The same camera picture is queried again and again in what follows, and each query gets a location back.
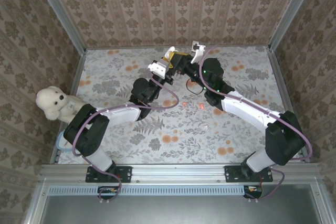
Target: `teddy bear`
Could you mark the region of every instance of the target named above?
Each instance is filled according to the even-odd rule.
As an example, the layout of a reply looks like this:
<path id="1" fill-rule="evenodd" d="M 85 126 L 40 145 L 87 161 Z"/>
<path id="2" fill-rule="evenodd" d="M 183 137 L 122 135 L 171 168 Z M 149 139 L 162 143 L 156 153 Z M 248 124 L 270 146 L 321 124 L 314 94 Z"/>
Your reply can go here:
<path id="1" fill-rule="evenodd" d="M 66 95 L 54 86 L 42 89 L 36 94 L 36 105 L 44 111 L 47 119 L 59 119 L 68 124 L 85 104 L 80 98 Z"/>

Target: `purple cable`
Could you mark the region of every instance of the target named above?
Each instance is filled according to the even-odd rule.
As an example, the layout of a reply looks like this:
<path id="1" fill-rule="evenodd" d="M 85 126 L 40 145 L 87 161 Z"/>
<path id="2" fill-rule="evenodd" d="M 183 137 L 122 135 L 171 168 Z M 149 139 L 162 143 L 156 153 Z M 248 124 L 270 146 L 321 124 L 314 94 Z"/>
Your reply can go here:
<path id="1" fill-rule="evenodd" d="M 258 106 L 255 106 L 253 103 L 251 103 L 251 102 L 249 102 L 249 101 L 247 101 L 247 100 L 245 100 L 245 99 L 240 99 L 239 97 L 236 97 L 236 96 L 234 96 L 234 95 L 224 94 L 224 93 L 217 92 L 216 90 L 210 88 L 210 87 L 207 85 L 207 83 L 205 82 L 205 80 L 204 80 L 204 78 L 203 78 L 203 74 L 202 74 L 202 65 L 203 65 L 205 59 L 207 58 L 208 53 L 209 53 L 211 50 L 215 49 L 215 48 L 217 48 L 217 45 L 214 45 L 214 46 L 213 46 L 212 48 L 210 48 L 207 52 L 205 52 L 205 54 L 204 54 L 204 56 L 203 56 L 203 58 L 202 58 L 202 61 L 201 61 L 201 63 L 199 64 L 199 75 L 200 75 L 200 78 L 201 78 L 201 81 L 202 81 L 203 85 L 204 85 L 207 89 L 209 89 L 210 91 L 212 91 L 212 92 L 214 92 L 214 93 L 216 93 L 216 94 L 220 94 L 220 95 L 222 95 L 222 96 L 224 96 L 224 97 L 229 97 L 229 98 L 232 98 L 232 99 L 241 101 L 241 102 L 243 102 L 243 103 L 246 103 L 247 105 L 251 106 L 252 108 L 255 108 L 256 110 L 258 110 L 258 111 L 264 113 L 265 115 L 270 116 L 271 118 L 273 118 L 273 119 L 279 121 L 280 123 L 284 124 L 285 126 L 287 126 L 288 128 L 290 128 L 291 130 L 293 130 L 295 133 L 297 133 L 297 134 L 298 134 L 298 135 L 305 141 L 305 143 L 306 143 L 307 146 L 308 146 L 308 150 L 309 150 L 309 152 L 308 152 L 308 155 L 307 155 L 306 157 L 292 158 L 292 160 L 308 160 L 308 159 L 311 157 L 312 153 L 313 153 L 313 149 L 312 149 L 312 147 L 311 147 L 311 144 L 310 144 L 309 140 L 308 140 L 308 139 L 306 138 L 306 136 L 303 135 L 298 129 L 296 129 L 295 127 L 293 127 L 293 126 L 290 125 L 289 123 L 285 122 L 283 119 L 281 119 L 281 118 L 279 118 L 279 117 L 277 117 L 277 116 L 275 116 L 275 115 L 273 115 L 273 114 L 270 114 L 267 110 L 262 109 L 262 108 L 260 108 L 260 107 L 258 107 Z"/>
<path id="2" fill-rule="evenodd" d="M 267 199 L 268 197 L 270 197 L 280 186 L 281 186 L 281 184 L 282 184 L 282 182 L 284 182 L 284 180 L 285 180 L 285 174 L 282 172 L 282 171 L 280 171 L 280 170 L 276 170 L 276 169 L 274 169 L 274 168 L 272 168 L 272 167 L 270 167 L 270 169 L 273 171 L 273 172 L 276 172 L 276 173 L 281 173 L 282 174 L 282 178 L 281 178 L 281 180 L 280 180 L 280 182 L 277 184 L 277 186 L 268 194 L 268 195 L 266 195 L 266 196 L 263 196 L 263 197 L 261 197 L 261 198 L 259 198 L 259 199 L 256 199 L 255 197 L 253 197 L 251 194 L 248 194 L 248 193 L 245 193 L 247 196 L 249 196 L 249 197 L 251 197 L 252 199 L 255 199 L 256 201 L 258 201 L 258 200 L 262 200 L 262 199 Z"/>
<path id="3" fill-rule="evenodd" d="M 173 96 L 176 97 L 176 103 L 174 105 L 171 105 L 171 106 L 168 106 L 168 107 L 150 107 L 150 106 L 142 106 L 142 105 L 135 105 L 135 104 L 125 104 L 125 105 L 120 105 L 120 106 L 114 106 L 114 107 L 111 107 L 111 108 L 107 108 L 107 109 L 103 109 L 103 110 L 100 110 L 100 111 L 97 111 L 96 113 L 94 113 L 93 115 L 91 115 L 86 121 L 85 123 L 81 126 L 81 128 L 79 129 L 75 139 L 74 139 L 74 142 L 72 144 L 72 153 L 74 154 L 74 156 L 78 157 L 78 156 L 81 156 L 81 154 L 77 154 L 76 153 L 76 144 L 77 144 L 77 141 L 78 141 L 78 138 L 80 136 L 80 134 L 83 132 L 84 128 L 86 127 L 86 125 L 95 117 L 97 116 L 98 114 L 100 113 L 103 113 L 103 112 L 107 112 L 109 110 L 115 110 L 115 109 L 120 109 L 120 108 L 144 108 L 144 109 L 151 109 L 151 110 L 166 110 L 166 109 L 171 109 L 175 106 L 178 105 L 178 103 L 180 102 L 179 100 L 179 97 L 171 90 L 169 90 L 168 88 L 166 88 L 164 85 L 161 85 L 159 82 L 157 82 L 156 80 L 153 79 L 153 77 L 150 77 L 150 79 L 155 83 L 157 84 L 159 87 L 161 87 L 162 89 L 166 90 L 167 92 L 169 92 L 170 94 L 172 94 Z M 98 167 L 94 166 L 93 163 L 91 163 L 86 157 L 83 156 L 83 159 L 88 162 L 89 164 L 92 165 L 92 167 L 97 170 L 98 172 L 100 173 L 103 173 L 103 174 L 106 174 L 106 175 L 109 175 L 109 176 L 112 176 L 113 178 L 115 178 L 118 183 L 119 183 L 119 188 L 118 188 L 118 191 L 117 193 L 110 199 L 110 200 L 114 200 L 116 198 L 116 196 L 120 193 L 121 191 L 121 180 L 120 178 L 118 178 L 116 175 L 112 174 L 112 173 L 107 173 L 101 169 L 99 169 Z M 99 198 L 102 200 L 101 198 L 101 192 L 103 191 L 101 190 L 99 192 Z"/>

